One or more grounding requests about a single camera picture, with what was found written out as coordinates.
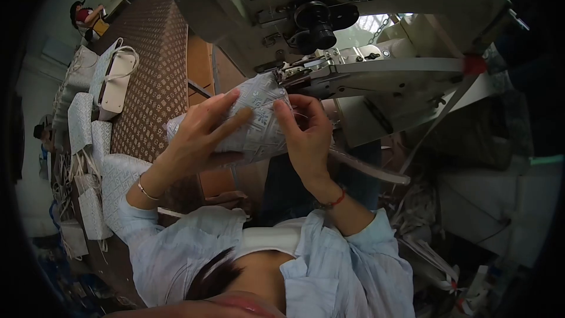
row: white bag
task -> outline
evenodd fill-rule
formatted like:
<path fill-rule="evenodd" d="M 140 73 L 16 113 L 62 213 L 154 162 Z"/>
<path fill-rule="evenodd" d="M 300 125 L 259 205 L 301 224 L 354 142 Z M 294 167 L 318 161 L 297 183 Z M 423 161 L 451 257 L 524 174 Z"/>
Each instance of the white bag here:
<path fill-rule="evenodd" d="M 118 204 L 129 188 L 147 171 L 150 163 L 122 153 L 104 157 L 102 166 L 102 210 L 106 225 L 122 240 L 123 227 L 117 214 Z"/>
<path fill-rule="evenodd" d="M 82 260 L 81 257 L 88 254 L 88 247 L 79 222 L 73 218 L 72 220 L 62 221 L 60 227 L 61 240 L 67 255 L 69 258 Z"/>
<path fill-rule="evenodd" d="M 246 165 L 286 152 L 286 140 L 273 112 L 273 102 L 282 100 L 291 108 L 286 90 L 279 86 L 272 73 L 257 75 L 239 86 L 240 96 L 223 121 L 244 107 L 253 109 L 253 118 L 232 135 L 221 141 L 216 152 L 242 152 L 245 158 L 231 165 Z M 185 115 L 167 123 L 167 139 L 171 142 Z"/>
<path fill-rule="evenodd" d="M 96 53 L 85 46 L 80 46 L 67 69 L 63 84 L 78 88 L 80 91 L 88 91 L 97 62 L 98 55 Z"/>
<path fill-rule="evenodd" d="M 112 124 L 110 122 L 93 121 L 92 126 L 92 158 L 96 169 L 102 172 L 104 156 L 109 155 L 112 140 Z"/>
<path fill-rule="evenodd" d="M 113 235 L 104 222 L 102 204 L 94 188 L 88 188 L 79 196 L 79 204 L 88 239 L 102 240 Z"/>
<path fill-rule="evenodd" d="M 101 121 L 122 112 L 130 76 L 139 65 L 135 49 L 122 43 L 123 39 L 119 38 L 104 52 L 90 84 L 89 93 L 94 107 L 100 111 L 98 119 Z"/>
<path fill-rule="evenodd" d="M 92 96 L 80 92 L 74 97 L 69 107 L 68 127 L 71 144 L 71 172 L 69 180 L 82 175 L 83 160 L 92 169 L 92 173 L 100 175 L 92 160 Z"/>

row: woman's right hand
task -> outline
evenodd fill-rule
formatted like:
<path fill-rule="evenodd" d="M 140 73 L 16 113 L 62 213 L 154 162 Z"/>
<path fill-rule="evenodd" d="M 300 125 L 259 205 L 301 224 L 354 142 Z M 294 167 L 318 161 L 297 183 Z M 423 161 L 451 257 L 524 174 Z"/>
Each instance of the woman's right hand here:
<path fill-rule="evenodd" d="M 283 101 L 275 101 L 273 109 L 286 137 L 290 162 L 306 189 L 311 190 L 329 180 L 327 161 L 333 125 L 325 115 L 320 102 L 314 97 L 304 95 L 288 97 L 290 104 L 296 106 L 297 111 L 308 118 L 304 130 L 300 129 L 293 111 Z"/>

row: jeans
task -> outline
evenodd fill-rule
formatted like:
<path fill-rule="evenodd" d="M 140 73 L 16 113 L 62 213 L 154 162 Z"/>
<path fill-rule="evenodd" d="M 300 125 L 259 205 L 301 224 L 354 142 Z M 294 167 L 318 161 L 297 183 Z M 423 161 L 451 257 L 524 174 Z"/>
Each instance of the jeans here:
<path fill-rule="evenodd" d="M 381 163 L 380 140 L 358 146 L 348 152 L 367 163 L 377 166 Z M 377 209 L 380 183 L 376 178 L 341 164 L 335 182 L 367 209 Z M 291 218 L 307 216 L 315 209 L 314 200 L 314 196 L 306 190 L 290 163 L 288 154 L 275 156 L 269 163 L 258 219 L 246 227 L 269 227 Z"/>

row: black knob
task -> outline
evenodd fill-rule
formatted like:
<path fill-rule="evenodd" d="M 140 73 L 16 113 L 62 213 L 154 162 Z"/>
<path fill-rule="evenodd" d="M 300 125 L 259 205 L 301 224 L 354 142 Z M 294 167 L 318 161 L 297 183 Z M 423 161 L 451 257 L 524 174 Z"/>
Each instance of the black knob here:
<path fill-rule="evenodd" d="M 332 26 L 327 24 L 315 25 L 310 30 L 312 41 L 318 49 L 329 49 L 337 42 L 332 31 Z"/>

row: wall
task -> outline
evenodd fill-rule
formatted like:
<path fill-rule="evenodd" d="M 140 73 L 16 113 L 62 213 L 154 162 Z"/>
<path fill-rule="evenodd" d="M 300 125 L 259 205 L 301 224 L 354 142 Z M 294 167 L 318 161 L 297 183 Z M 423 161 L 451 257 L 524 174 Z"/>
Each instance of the wall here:
<path fill-rule="evenodd" d="M 28 41 L 28 54 L 41 55 L 47 36 L 60 40 L 71 47 L 80 43 L 79 32 L 71 25 L 69 9 L 76 0 L 45 0 L 43 7 L 38 10 L 36 23 Z M 87 0 L 88 6 L 99 4 L 97 0 Z"/>
<path fill-rule="evenodd" d="M 39 177 L 41 141 L 33 137 L 33 127 L 53 108 L 58 84 L 44 75 L 22 69 L 16 92 L 22 97 L 25 130 L 25 154 L 22 179 L 16 184 L 18 207 L 24 228 L 30 237 L 43 237 L 57 232 L 49 207 L 53 194 L 49 181 Z"/>

